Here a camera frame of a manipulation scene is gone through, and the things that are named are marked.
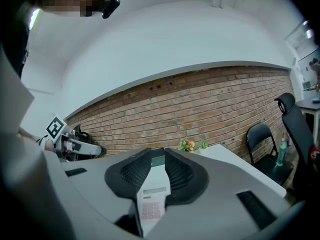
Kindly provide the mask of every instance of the brick wall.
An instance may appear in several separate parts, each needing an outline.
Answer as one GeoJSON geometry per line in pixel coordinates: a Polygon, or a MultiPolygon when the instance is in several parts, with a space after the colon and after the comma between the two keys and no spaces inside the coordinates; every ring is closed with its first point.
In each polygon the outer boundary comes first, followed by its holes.
{"type": "MultiPolygon", "coordinates": [[[[178,147],[206,139],[249,161],[245,134],[266,123],[277,144],[285,128],[274,101],[292,93],[286,70],[265,67],[204,69],[161,78],[105,98],[67,120],[107,148],[107,154],[138,148],[178,147]]],[[[264,141],[258,160],[271,149],[264,141]]]]}

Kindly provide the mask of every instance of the white ceiling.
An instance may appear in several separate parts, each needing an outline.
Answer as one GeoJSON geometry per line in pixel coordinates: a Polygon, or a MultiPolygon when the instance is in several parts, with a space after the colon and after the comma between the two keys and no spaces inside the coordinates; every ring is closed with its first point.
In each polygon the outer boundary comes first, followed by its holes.
{"type": "MultiPolygon", "coordinates": [[[[94,17],[62,17],[41,11],[30,33],[30,50],[67,65],[91,38],[108,31],[108,26],[124,15],[149,6],[180,1],[213,3],[213,0],[121,0],[109,19],[102,19],[98,14],[94,17]]],[[[303,20],[288,0],[221,0],[221,6],[250,14],[280,39],[303,20]]]]}

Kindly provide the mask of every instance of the plastic bottle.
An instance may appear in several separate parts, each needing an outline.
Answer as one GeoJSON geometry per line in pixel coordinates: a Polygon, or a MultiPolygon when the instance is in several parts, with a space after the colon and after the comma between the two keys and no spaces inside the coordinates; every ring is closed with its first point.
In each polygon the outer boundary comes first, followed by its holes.
{"type": "Polygon", "coordinates": [[[284,159],[287,152],[287,141],[285,138],[281,139],[280,147],[279,147],[279,153],[278,153],[278,159],[276,161],[277,166],[283,166],[284,165],[284,159]]]}

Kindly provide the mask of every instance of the black chair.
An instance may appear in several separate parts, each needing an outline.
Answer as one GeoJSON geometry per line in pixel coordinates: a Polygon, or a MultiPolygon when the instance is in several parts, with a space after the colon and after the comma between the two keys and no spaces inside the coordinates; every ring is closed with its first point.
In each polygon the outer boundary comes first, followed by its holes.
{"type": "Polygon", "coordinates": [[[258,123],[252,126],[246,132],[246,147],[248,149],[251,164],[257,168],[260,172],[268,176],[270,179],[278,183],[279,185],[283,185],[287,178],[289,177],[291,171],[293,170],[293,165],[291,163],[283,161],[282,166],[277,166],[277,158],[278,158],[278,150],[276,147],[276,143],[274,137],[272,136],[271,130],[264,123],[258,123]],[[263,140],[271,138],[273,147],[270,154],[265,155],[257,162],[254,162],[254,158],[252,155],[253,149],[263,140]]]}
{"type": "Polygon", "coordinates": [[[310,149],[315,145],[314,137],[300,108],[295,105],[296,100],[291,93],[284,93],[275,101],[278,101],[283,124],[299,155],[292,182],[295,190],[294,195],[298,199],[304,199],[310,193],[311,187],[318,177],[309,157],[310,149]]]}

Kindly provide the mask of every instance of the ceiling light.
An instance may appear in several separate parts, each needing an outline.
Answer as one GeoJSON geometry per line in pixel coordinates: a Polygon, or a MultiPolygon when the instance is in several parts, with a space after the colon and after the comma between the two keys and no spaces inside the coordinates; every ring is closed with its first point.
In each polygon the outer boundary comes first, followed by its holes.
{"type": "Polygon", "coordinates": [[[31,16],[31,20],[30,20],[30,24],[29,24],[29,30],[31,31],[32,28],[34,27],[34,24],[35,24],[35,21],[36,21],[36,18],[38,16],[38,13],[39,13],[40,9],[36,9],[33,11],[32,13],[32,16],[31,16]]]}
{"type": "Polygon", "coordinates": [[[305,33],[308,39],[314,36],[314,32],[312,31],[312,29],[307,30],[305,33]]]}

